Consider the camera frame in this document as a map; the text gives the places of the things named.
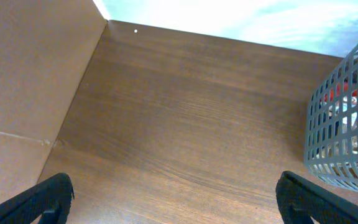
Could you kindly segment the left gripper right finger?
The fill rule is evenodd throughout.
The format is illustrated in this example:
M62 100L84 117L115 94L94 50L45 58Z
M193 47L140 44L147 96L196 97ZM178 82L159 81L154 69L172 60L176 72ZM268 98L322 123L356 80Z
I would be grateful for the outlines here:
M285 224L358 223L358 206L288 170L277 182L276 198Z

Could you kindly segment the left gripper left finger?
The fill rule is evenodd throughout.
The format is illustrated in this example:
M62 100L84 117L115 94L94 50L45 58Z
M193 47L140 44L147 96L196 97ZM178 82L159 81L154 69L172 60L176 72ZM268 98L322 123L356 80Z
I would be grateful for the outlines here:
M66 173L58 173L0 204L0 223L65 224L74 190Z

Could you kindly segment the orange spaghetti pasta packet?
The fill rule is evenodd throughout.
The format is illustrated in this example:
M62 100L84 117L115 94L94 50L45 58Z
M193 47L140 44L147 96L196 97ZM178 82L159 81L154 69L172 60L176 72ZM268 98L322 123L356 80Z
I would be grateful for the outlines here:
M319 99L320 106L326 105L340 96L345 95L349 89L349 79L345 78L342 83L332 84L331 86L328 86L326 83L324 87L327 91L323 93L323 89L321 89L322 97Z

